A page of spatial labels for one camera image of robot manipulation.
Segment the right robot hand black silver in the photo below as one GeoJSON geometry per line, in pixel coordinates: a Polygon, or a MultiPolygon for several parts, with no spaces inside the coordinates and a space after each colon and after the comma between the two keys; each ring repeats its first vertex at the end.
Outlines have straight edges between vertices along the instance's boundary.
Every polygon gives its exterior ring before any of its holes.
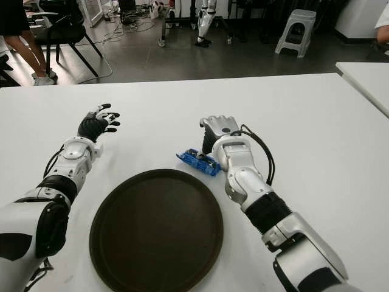
{"type": "Polygon", "coordinates": [[[242,145],[243,143],[231,134],[238,131],[238,124],[234,117],[208,116],[200,119],[200,127],[204,128],[202,149],[197,158],[204,159],[210,153],[217,153],[223,146],[242,145]]]}

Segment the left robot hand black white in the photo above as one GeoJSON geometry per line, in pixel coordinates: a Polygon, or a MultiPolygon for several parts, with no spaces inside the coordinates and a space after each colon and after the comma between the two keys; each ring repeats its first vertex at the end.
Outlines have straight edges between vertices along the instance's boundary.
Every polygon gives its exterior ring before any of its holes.
{"type": "Polygon", "coordinates": [[[110,103],[104,103],[90,110],[81,121],[77,136],[89,139],[96,143],[97,139],[104,133],[115,133],[120,122],[119,113],[106,111],[110,109],[110,103]]]}

